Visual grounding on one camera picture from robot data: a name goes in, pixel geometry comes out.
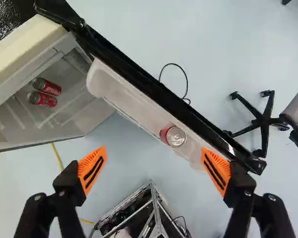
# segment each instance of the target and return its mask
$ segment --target chair leg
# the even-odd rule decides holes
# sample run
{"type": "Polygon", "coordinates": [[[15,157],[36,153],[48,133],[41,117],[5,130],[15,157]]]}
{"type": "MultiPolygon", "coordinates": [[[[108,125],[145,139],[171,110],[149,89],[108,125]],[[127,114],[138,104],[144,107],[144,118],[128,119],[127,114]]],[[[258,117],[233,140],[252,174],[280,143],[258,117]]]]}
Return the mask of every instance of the chair leg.
{"type": "Polygon", "coordinates": [[[286,124],[271,124],[271,125],[274,127],[277,127],[278,130],[281,130],[281,131],[286,131],[290,129],[290,127],[287,126],[286,124]]]}
{"type": "Polygon", "coordinates": [[[272,114],[272,110],[274,106],[275,91],[267,90],[267,91],[261,92],[260,94],[262,98],[269,96],[263,116],[266,118],[270,118],[270,115],[272,114]]]}
{"type": "Polygon", "coordinates": [[[256,128],[259,128],[259,127],[260,127],[260,124],[253,124],[253,125],[250,125],[250,126],[244,128],[243,130],[240,130],[240,131],[238,131],[238,132],[233,133],[233,134],[231,135],[231,137],[234,138],[234,137],[237,137],[237,136],[239,136],[239,135],[243,135],[243,134],[245,134],[245,133],[247,133],[247,132],[249,132],[249,131],[251,131],[251,130],[255,130],[256,128]]]}
{"type": "Polygon", "coordinates": [[[243,103],[244,106],[256,117],[256,118],[262,118],[262,114],[254,108],[248,101],[246,101],[242,96],[238,94],[238,92],[233,92],[229,95],[232,100],[238,99],[241,103],[243,103]]]}
{"type": "Polygon", "coordinates": [[[269,125],[261,126],[260,130],[262,134],[262,149],[253,151],[253,155],[261,158],[266,158],[269,139],[269,125]]]}
{"type": "Polygon", "coordinates": [[[287,5],[291,0],[282,0],[282,5],[287,5]]]}

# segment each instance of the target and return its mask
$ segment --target office chair base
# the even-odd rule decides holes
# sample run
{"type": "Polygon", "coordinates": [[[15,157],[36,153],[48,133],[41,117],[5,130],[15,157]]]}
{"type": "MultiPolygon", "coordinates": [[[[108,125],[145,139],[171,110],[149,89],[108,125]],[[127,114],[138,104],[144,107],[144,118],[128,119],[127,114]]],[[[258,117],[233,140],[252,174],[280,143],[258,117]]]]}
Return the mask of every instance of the office chair base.
{"type": "Polygon", "coordinates": [[[231,131],[224,130],[224,132],[231,136],[232,138],[237,137],[239,135],[243,135],[247,132],[255,130],[257,128],[261,129],[261,136],[262,136],[262,148],[253,151],[253,155],[256,157],[265,158],[267,155],[267,148],[268,148],[268,139],[269,139],[269,126],[272,125],[277,127],[280,131],[286,131],[290,128],[288,124],[285,123],[280,118],[271,118],[273,105],[274,105],[274,97],[275,91],[274,90],[265,90],[260,92],[261,97],[268,97],[267,105],[264,110],[264,113],[260,113],[256,108],[254,108],[247,100],[245,100],[239,93],[233,92],[229,95],[232,100],[238,99],[254,116],[256,119],[251,121],[251,125],[238,131],[232,133],[231,131]]]}

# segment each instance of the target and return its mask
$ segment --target black cable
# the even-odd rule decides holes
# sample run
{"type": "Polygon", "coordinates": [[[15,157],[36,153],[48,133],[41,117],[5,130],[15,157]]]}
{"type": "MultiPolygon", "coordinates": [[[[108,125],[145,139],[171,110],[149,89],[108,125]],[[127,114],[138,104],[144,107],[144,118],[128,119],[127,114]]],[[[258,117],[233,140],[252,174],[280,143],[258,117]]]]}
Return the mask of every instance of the black cable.
{"type": "Polygon", "coordinates": [[[158,81],[161,82],[161,75],[162,75],[162,72],[163,70],[169,66],[169,65],[174,65],[174,66],[177,66],[184,74],[185,76],[185,81],[186,81],[186,89],[185,89],[185,93],[184,93],[184,96],[181,98],[183,101],[186,101],[187,104],[191,104],[191,100],[186,98],[187,94],[188,94],[188,89],[189,89],[189,80],[188,80],[188,76],[187,74],[185,73],[184,69],[178,65],[177,63],[167,63],[164,67],[162,67],[161,71],[160,71],[160,74],[159,74],[159,78],[158,78],[158,81]]]}
{"type": "Polygon", "coordinates": [[[178,219],[178,218],[180,218],[180,217],[183,218],[183,221],[184,221],[184,228],[185,228],[185,230],[187,230],[187,224],[185,223],[185,218],[184,218],[184,216],[178,216],[178,217],[175,217],[175,218],[172,219],[172,222],[174,222],[174,220],[176,220],[176,219],[178,219]]]}

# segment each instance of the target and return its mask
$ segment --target soda can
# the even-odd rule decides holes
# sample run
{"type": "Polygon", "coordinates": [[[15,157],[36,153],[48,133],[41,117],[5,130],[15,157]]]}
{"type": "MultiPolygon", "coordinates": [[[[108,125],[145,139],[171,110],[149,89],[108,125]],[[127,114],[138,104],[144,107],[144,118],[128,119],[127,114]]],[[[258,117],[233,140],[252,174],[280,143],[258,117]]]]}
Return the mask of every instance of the soda can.
{"type": "Polygon", "coordinates": [[[159,132],[160,140],[174,148],[180,147],[186,141],[186,133],[175,125],[168,125],[159,132]]]}
{"type": "Polygon", "coordinates": [[[36,90],[54,96],[59,96],[62,91],[62,88],[59,85],[56,85],[44,78],[35,78],[30,82],[30,84],[32,84],[33,88],[36,90]]]}
{"type": "Polygon", "coordinates": [[[34,91],[28,93],[28,102],[34,105],[43,105],[48,108],[53,108],[57,105],[58,100],[51,95],[34,91]]]}

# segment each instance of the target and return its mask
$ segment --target fridge door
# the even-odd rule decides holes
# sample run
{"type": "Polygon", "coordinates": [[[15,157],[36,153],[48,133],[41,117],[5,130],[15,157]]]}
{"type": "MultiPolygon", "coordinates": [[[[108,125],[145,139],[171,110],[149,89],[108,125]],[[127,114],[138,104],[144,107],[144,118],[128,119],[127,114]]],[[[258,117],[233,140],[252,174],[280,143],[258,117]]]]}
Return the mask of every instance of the fridge door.
{"type": "Polygon", "coordinates": [[[187,159],[196,157],[195,161],[199,162],[196,154],[200,155],[198,150],[205,146],[224,158],[238,161],[247,171],[259,175],[263,172],[265,161],[255,157],[89,27],[66,1],[37,0],[36,10],[75,32],[77,41],[97,58],[87,78],[93,95],[104,98],[155,137],[160,138],[160,131],[171,124],[177,125],[186,133],[187,140],[184,147],[172,149],[187,159]]]}
{"type": "Polygon", "coordinates": [[[92,60],[75,36],[36,15],[0,41],[0,151],[84,136],[115,110],[86,88],[92,60]],[[57,105],[28,102],[29,82],[62,88],[57,105]]]}

